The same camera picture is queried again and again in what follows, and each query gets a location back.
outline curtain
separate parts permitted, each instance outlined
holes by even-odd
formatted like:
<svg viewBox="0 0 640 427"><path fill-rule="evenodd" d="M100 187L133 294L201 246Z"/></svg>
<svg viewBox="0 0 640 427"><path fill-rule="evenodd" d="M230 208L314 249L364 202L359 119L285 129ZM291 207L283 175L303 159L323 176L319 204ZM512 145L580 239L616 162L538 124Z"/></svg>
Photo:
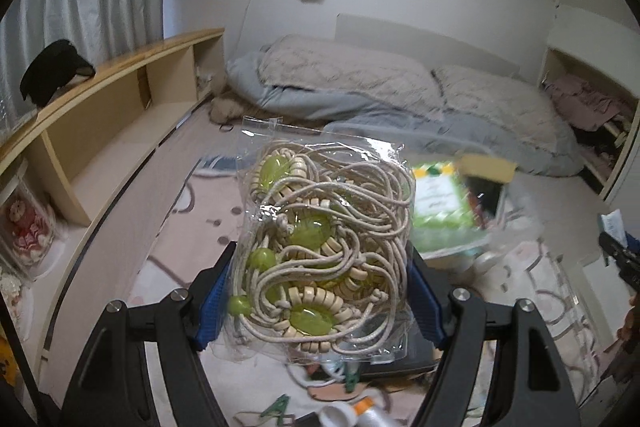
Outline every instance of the curtain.
<svg viewBox="0 0 640 427"><path fill-rule="evenodd" d="M35 114L20 80L58 39L97 66L162 39L162 0L14 0L0 22L0 142Z"/></svg>

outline metal screw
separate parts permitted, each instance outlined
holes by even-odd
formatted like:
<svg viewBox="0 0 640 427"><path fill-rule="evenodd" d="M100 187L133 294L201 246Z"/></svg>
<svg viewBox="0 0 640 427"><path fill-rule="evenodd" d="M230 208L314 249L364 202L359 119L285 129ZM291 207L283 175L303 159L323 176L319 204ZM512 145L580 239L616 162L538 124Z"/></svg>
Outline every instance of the metal screw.
<svg viewBox="0 0 640 427"><path fill-rule="evenodd" d="M453 296L456 300L464 302L471 298L471 293L465 288L456 288L453 290Z"/></svg>
<svg viewBox="0 0 640 427"><path fill-rule="evenodd" d="M171 300L175 302L182 302L189 296L187 288L176 288L171 292Z"/></svg>
<svg viewBox="0 0 640 427"><path fill-rule="evenodd" d="M124 302L115 299L115 300L109 302L105 309L109 313L118 313L122 309L123 305L124 305Z"/></svg>
<svg viewBox="0 0 640 427"><path fill-rule="evenodd" d="M536 305L529 299L520 299L518 301L519 306L526 312L532 312L536 309Z"/></svg>

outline orange cap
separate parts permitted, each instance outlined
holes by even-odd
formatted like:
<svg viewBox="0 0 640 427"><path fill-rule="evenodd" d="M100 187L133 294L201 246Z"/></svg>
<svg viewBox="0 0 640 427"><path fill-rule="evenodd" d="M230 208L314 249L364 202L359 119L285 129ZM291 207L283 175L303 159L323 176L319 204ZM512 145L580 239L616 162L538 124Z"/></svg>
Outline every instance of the orange cap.
<svg viewBox="0 0 640 427"><path fill-rule="evenodd" d="M365 396L362 400L360 400L356 405L353 406L355 412L358 416L364 413L370 407L373 407L375 403L369 396Z"/></svg>

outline headboard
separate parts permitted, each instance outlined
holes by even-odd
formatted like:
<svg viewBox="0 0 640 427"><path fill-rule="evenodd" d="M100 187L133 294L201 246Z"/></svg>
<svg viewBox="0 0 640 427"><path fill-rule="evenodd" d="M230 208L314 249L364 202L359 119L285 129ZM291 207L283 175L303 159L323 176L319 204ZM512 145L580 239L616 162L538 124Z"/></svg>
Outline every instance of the headboard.
<svg viewBox="0 0 640 427"><path fill-rule="evenodd" d="M335 25L335 41L405 55L423 63L428 70L455 64L503 76L520 71L516 64L466 42L370 17L339 14Z"/></svg>

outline green clothespin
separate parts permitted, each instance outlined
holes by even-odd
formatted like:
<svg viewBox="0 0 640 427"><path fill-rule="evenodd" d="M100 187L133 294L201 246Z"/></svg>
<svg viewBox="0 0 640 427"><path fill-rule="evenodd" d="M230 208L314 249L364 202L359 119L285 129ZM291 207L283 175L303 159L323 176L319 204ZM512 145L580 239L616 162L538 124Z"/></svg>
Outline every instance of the green clothespin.
<svg viewBox="0 0 640 427"><path fill-rule="evenodd" d="M287 410L287 405L289 405L289 395L283 394L260 413L260 418L264 418L265 416L277 418L276 425L282 427L284 425L284 415Z"/></svg>
<svg viewBox="0 0 640 427"><path fill-rule="evenodd" d="M358 362L346 362L344 364L344 390L353 393L356 384L360 381L360 364Z"/></svg>

